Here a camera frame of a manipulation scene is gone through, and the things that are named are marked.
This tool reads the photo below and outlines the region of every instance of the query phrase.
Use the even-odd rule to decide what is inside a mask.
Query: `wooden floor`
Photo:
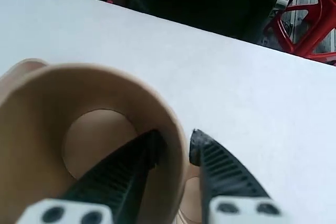
[[[293,5],[303,5],[303,4],[316,4],[318,0],[294,0]],[[282,22],[286,28],[287,34],[290,35],[291,40],[294,43],[297,43],[299,39],[305,34],[308,30],[309,25],[306,22],[303,22],[303,18],[306,16],[306,10],[299,10],[293,12],[286,12],[282,16]],[[273,36],[272,31],[270,30],[265,38],[260,43],[262,46],[281,50],[276,38]],[[318,45],[314,50],[315,53],[321,52],[334,52],[336,44],[336,30],[332,30],[326,38]]]

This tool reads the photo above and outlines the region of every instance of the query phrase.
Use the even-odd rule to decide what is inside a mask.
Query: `red chair leg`
[[[307,23],[314,23],[316,20],[319,19],[321,15],[321,5],[320,4],[314,4],[310,5],[307,9],[308,13],[303,19],[303,21]]]
[[[324,52],[321,54],[312,54],[309,55],[307,59],[326,63],[329,61],[336,60],[336,52]]]
[[[321,15],[320,19],[305,33],[295,46],[294,54],[301,57],[309,57],[316,46],[335,27],[330,15]]]

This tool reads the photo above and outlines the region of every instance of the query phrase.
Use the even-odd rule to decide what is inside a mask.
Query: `red chair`
[[[290,40],[281,21],[282,14],[292,10],[307,10],[308,14],[304,21],[311,25],[309,30],[295,44]],[[318,0],[318,3],[313,5],[289,6],[284,11],[277,13],[267,25],[265,31],[269,28],[273,29],[280,46],[285,52],[319,62],[336,60],[336,52],[313,53],[313,50],[328,33],[336,28],[336,0]]]

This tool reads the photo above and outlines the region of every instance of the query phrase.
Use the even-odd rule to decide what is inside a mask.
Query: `cardboard tube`
[[[150,171],[138,223],[172,222],[187,168],[185,135],[173,112],[153,90],[123,72],[65,64],[28,72],[0,101],[0,223],[15,222],[28,205],[60,196],[76,181],[64,165],[67,140],[74,122],[96,110],[117,113],[114,122],[129,122],[134,128],[129,137],[160,130],[167,149]],[[112,133],[110,141],[129,138],[121,140],[124,133]],[[74,170],[80,168],[76,171],[81,176],[92,163],[76,164],[69,153],[68,161],[72,160]]]

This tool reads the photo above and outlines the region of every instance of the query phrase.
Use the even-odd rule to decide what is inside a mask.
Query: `paper cup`
[[[61,196],[116,148],[158,129],[167,148],[149,173],[138,223],[171,224],[185,184],[187,147],[156,92],[115,69],[34,60],[16,65],[0,88],[0,223]]]

